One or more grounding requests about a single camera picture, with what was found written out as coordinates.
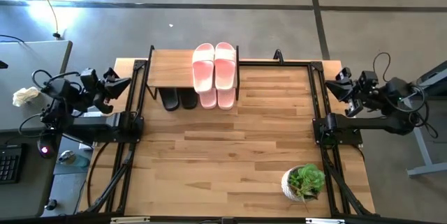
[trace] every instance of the keyboard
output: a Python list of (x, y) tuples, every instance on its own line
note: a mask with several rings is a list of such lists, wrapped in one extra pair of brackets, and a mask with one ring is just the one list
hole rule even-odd
[(0, 184), (19, 181), (23, 144), (0, 145)]

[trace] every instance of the slide sandal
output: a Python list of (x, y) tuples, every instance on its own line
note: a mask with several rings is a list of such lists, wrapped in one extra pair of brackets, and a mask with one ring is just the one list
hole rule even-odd
[(197, 106), (197, 93), (192, 88), (177, 88), (184, 109), (191, 110)]
[(159, 93), (165, 110), (172, 112), (179, 107), (180, 102), (176, 88), (159, 88)]
[(219, 43), (214, 53), (216, 65), (216, 89), (219, 107), (229, 110), (235, 101), (233, 88), (236, 74), (236, 51), (229, 43)]
[(193, 53), (193, 85), (205, 109), (217, 104), (216, 91), (212, 88), (214, 73), (214, 47), (210, 43), (199, 45)]

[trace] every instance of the white cloth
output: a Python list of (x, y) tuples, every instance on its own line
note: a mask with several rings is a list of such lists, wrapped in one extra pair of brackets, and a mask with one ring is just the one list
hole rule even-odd
[(21, 88), (20, 90), (16, 91), (13, 95), (13, 105), (20, 107), (24, 103), (37, 97), (39, 93), (40, 91), (36, 87), (31, 87), (29, 89)]

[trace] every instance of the pink slide sandal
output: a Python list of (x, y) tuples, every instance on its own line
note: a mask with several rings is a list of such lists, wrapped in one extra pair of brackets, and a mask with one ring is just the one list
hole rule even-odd
[(210, 43), (199, 45), (193, 53), (193, 85), (205, 109), (216, 106), (216, 89), (212, 88), (214, 47)]
[(219, 108), (229, 110), (235, 103), (234, 79), (236, 74), (236, 51), (229, 43), (216, 46), (216, 89)]

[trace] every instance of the mouse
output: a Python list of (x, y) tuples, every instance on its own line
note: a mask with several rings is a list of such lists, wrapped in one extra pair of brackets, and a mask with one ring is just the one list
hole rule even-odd
[(37, 148), (42, 158), (52, 158), (56, 154), (56, 142), (53, 136), (42, 136), (37, 141)]

